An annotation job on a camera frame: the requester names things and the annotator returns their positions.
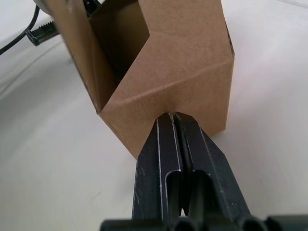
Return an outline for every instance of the white backdrop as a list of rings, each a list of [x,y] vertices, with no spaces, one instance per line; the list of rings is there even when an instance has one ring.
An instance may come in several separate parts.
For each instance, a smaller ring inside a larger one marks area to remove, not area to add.
[[[227,129],[213,140],[261,218],[308,214],[308,9],[294,2],[223,0],[235,67]],[[0,6],[3,46],[35,5]],[[0,56],[0,230],[129,218],[135,164],[96,116],[61,37]]]

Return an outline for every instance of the brown cardboard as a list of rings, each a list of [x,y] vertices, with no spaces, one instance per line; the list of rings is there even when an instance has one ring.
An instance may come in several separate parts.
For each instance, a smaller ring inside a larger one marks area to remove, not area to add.
[[[106,0],[91,22],[82,0],[48,5],[97,113],[135,158],[165,112],[225,129],[234,58],[219,0]]]

